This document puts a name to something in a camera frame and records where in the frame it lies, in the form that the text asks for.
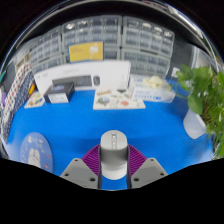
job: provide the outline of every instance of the blue tabletop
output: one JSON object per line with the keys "label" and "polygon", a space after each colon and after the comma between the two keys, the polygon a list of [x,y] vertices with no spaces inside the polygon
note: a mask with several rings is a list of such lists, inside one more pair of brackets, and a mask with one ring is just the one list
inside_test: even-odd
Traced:
{"label": "blue tabletop", "polygon": [[[185,132],[183,119],[187,101],[175,97],[172,103],[145,102],[146,109],[93,110],[95,91],[76,91],[68,104],[47,104],[24,109],[14,116],[6,151],[20,162],[20,147],[30,132],[41,133],[53,155],[53,174],[60,176],[73,158],[81,158],[100,143],[109,130],[119,130],[128,143],[146,157],[154,157],[168,174],[189,165],[210,161],[212,143],[207,135],[193,140]],[[102,189],[127,189],[126,177],[103,177]]]}

